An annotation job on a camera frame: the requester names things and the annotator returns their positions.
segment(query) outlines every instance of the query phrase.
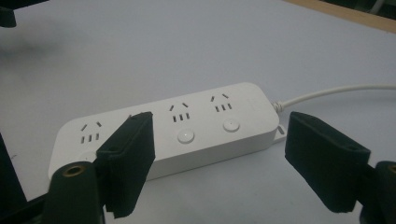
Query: white tabletop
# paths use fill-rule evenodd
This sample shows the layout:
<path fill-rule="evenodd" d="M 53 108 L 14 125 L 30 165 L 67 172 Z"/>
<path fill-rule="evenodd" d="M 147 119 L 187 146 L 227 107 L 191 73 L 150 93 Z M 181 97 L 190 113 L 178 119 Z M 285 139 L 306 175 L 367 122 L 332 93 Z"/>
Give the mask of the white tabletop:
<path fill-rule="evenodd" d="M 272 100 L 396 83 L 396 35 L 280 0 L 53 0 L 0 29 L 0 132 L 29 200 L 47 192 L 70 119 L 243 81 Z M 396 94 L 356 91 L 295 105 L 396 161 Z M 134 213 L 107 223 L 359 223 L 327 210 L 285 143 L 149 181 Z"/>

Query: table surface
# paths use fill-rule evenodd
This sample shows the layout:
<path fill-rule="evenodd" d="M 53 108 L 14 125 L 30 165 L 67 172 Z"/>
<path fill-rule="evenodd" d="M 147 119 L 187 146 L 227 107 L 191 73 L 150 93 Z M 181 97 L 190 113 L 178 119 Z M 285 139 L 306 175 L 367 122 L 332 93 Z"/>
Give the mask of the table surface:
<path fill-rule="evenodd" d="M 70 119 L 239 82 L 271 101 L 396 82 L 396 35 L 280 0 L 85 0 L 16 10 L 0 30 L 0 131 L 29 200 L 48 190 L 56 134 Z M 288 108 L 323 119 L 396 161 L 394 91 Z M 333 214 L 284 158 L 254 154 L 149 181 L 134 213 L 107 223 L 359 223 Z"/>

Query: white cable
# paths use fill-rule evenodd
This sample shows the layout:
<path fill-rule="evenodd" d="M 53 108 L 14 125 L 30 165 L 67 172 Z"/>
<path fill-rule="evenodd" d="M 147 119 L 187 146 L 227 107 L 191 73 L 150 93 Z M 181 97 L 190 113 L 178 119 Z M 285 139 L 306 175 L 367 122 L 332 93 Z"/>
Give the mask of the white cable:
<path fill-rule="evenodd" d="M 388 91 L 396 91 L 396 85 L 354 85 L 354 86 L 345 86 L 338 87 L 333 89 L 328 89 L 325 91 L 316 91 L 313 93 L 309 93 L 285 102 L 274 102 L 272 103 L 274 110 L 276 113 L 281 113 L 286 107 L 290 105 L 298 104 L 302 101 L 306 101 L 312 98 L 316 98 L 319 96 L 330 95 L 343 91 L 363 91 L 363 90 L 388 90 Z"/>

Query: brown edge trim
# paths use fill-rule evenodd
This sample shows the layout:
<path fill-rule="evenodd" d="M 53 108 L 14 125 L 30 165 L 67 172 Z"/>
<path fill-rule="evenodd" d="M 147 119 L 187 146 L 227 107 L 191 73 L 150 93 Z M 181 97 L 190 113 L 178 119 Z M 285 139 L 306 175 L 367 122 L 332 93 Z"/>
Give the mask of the brown edge trim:
<path fill-rule="evenodd" d="M 301 7 L 307 7 L 348 21 L 396 34 L 396 21 L 347 7 L 339 7 L 319 0 L 285 0 Z"/>

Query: power strip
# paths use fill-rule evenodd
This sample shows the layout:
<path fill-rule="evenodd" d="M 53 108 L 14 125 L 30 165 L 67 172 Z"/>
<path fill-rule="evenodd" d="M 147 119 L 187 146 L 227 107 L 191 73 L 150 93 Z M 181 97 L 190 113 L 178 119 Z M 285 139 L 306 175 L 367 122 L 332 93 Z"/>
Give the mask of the power strip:
<path fill-rule="evenodd" d="M 156 159 L 148 180 L 263 150 L 286 137 L 262 90 L 251 83 L 201 91 L 67 122 L 56 137 L 49 178 L 95 152 L 129 117 L 153 114 Z"/>

